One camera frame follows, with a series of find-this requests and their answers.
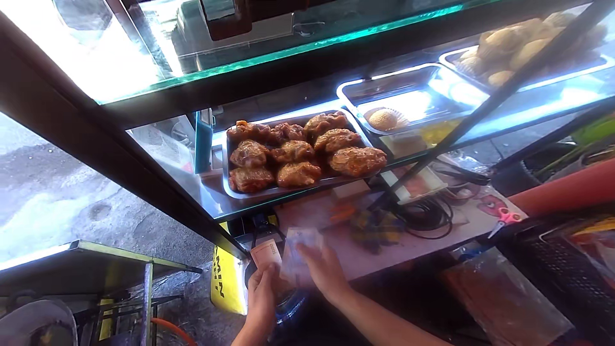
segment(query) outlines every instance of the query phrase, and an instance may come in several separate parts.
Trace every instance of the glass display case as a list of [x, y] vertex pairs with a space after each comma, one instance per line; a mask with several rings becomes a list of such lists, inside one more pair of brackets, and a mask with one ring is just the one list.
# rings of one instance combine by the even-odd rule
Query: glass display case
[[[357, 179], [395, 191], [447, 151], [611, 106], [612, 9], [611, 1], [3, 2], [12, 101], [1, 110], [245, 257], [219, 223]], [[305, 126], [336, 112], [356, 145], [386, 155], [380, 170], [238, 197], [229, 183], [236, 143], [226, 135], [236, 121]], [[411, 164], [393, 186], [368, 179]]]

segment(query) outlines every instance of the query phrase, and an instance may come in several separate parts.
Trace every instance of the checkered cloth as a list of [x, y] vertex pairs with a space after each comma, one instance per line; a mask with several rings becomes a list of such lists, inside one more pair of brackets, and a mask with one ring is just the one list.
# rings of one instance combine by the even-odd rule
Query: checkered cloth
[[382, 246], [399, 244], [405, 229], [404, 222], [384, 210], [358, 212], [350, 223], [352, 240], [374, 255], [382, 252]]

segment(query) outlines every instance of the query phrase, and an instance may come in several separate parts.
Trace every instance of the fried fritter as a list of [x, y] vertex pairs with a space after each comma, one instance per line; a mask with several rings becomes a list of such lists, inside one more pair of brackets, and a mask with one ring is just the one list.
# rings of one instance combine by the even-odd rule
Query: fried fritter
[[251, 139], [244, 140], [231, 154], [231, 162], [239, 167], [257, 168], [267, 163], [269, 149]]
[[288, 123], [282, 123], [276, 125], [271, 129], [269, 135], [269, 143], [284, 144], [289, 140], [306, 140], [306, 136], [303, 134], [303, 126]]
[[265, 168], [235, 168], [229, 173], [229, 186], [235, 191], [258, 192], [273, 183], [273, 174]]
[[348, 129], [333, 129], [318, 137], [314, 149], [334, 153], [342, 148], [353, 147], [359, 142], [361, 142], [361, 136], [358, 134]]
[[343, 174], [363, 177], [386, 166], [386, 154], [376, 148], [342, 148], [329, 159], [329, 165]]
[[309, 162], [288, 163], [278, 172], [277, 184], [279, 187], [311, 185], [320, 175], [320, 167]]
[[303, 127], [306, 138], [315, 140], [330, 129], [341, 129], [348, 125], [348, 120], [342, 111], [333, 114], [319, 114], [310, 119]]
[[284, 143], [282, 148], [272, 149], [271, 155], [279, 163], [309, 161], [314, 157], [314, 149], [302, 140], [291, 140]]
[[248, 123], [245, 120], [239, 120], [235, 125], [234, 129], [226, 130], [226, 136], [231, 139], [232, 143], [239, 143], [247, 139], [265, 143], [271, 134], [269, 125]]

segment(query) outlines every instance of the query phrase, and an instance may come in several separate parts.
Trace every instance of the table surface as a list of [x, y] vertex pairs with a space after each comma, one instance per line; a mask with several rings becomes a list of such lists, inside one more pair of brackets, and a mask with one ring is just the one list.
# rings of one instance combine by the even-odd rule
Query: table surface
[[[364, 196], [355, 201], [354, 206], [362, 210], [379, 194]], [[489, 215], [485, 211], [493, 213], [494, 202], [497, 204], [498, 200], [506, 204], [512, 212], [526, 217], [525, 213], [493, 187], [482, 187], [480, 193], [466, 204], [453, 206], [453, 231], [448, 236], [427, 240], [401, 233], [399, 244], [382, 246], [379, 254], [372, 254], [355, 243], [350, 237], [351, 226], [347, 223], [333, 225], [330, 222], [331, 210], [339, 204], [330, 191], [277, 206], [275, 210], [280, 220], [280, 229], [284, 233], [288, 227], [316, 227], [321, 230], [325, 242], [337, 252], [346, 278], [352, 280], [488, 233], [495, 226], [498, 217]], [[444, 231], [444, 229], [430, 231], [425, 236], [437, 236]]]

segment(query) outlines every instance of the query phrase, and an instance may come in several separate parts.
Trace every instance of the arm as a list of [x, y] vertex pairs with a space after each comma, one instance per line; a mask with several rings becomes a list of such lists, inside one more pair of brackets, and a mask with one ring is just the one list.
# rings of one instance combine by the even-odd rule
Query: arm
[[325, 298], [374, 345], [449, 345], [354, 291], [344, 278], [332, 248], [325, 246], [321, 253], [299, 244], [297, 251], [306, 261], [314, 283]]
[[248, 281], [248, 316], [231, 346], [258, 346], [267, 342], [267, 336], [276, 325], [276, 302], [271, 281], [276, 266], [257, 270]]

